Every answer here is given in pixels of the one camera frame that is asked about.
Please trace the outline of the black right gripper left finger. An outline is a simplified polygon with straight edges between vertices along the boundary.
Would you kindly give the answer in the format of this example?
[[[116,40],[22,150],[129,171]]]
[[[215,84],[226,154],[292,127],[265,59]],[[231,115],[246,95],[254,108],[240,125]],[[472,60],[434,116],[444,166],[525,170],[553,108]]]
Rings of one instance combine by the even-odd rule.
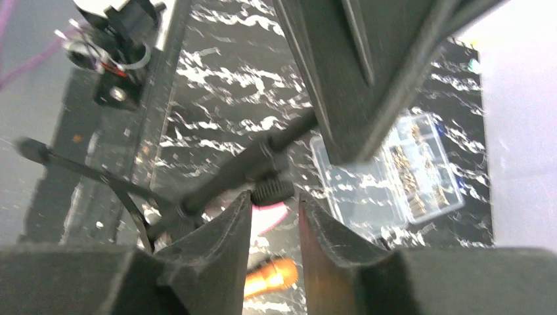
[[[249,192],[155,254],[122,245],[1,248],[2,314],[241,314]]]

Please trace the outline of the gold microphone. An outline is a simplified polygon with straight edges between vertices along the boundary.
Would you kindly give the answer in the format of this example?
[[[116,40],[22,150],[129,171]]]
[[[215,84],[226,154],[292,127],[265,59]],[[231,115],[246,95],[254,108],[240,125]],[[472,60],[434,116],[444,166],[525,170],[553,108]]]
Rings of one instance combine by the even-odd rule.
[[[244,298],[282,291],[292,287],[298,280],[298,269],[293,259],[273,259],[250,271],[244,284]]]

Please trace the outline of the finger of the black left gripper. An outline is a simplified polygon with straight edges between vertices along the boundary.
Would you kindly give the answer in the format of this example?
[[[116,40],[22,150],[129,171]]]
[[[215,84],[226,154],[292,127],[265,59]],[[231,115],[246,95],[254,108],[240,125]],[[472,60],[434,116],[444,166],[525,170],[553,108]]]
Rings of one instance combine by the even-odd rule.
[[[334,165],[368,161],[440,44],[496,1],[275,1]]]

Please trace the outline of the pink microphone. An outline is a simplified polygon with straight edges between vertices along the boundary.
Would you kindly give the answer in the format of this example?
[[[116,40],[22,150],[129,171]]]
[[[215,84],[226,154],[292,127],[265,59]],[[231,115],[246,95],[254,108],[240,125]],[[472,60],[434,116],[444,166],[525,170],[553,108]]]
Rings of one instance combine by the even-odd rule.
[[[260,236],[278,225],[288,214],[288,207],[280,202],[268,206],[252,206],[251,237]]]

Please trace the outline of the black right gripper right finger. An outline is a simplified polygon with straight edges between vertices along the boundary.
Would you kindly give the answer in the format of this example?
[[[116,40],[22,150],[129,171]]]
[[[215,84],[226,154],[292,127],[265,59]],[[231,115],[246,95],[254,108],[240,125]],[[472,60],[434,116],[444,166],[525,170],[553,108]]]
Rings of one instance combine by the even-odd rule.
[[[300,195],[309,314],[555,314],[556,255],[538,248],[370,243]]]

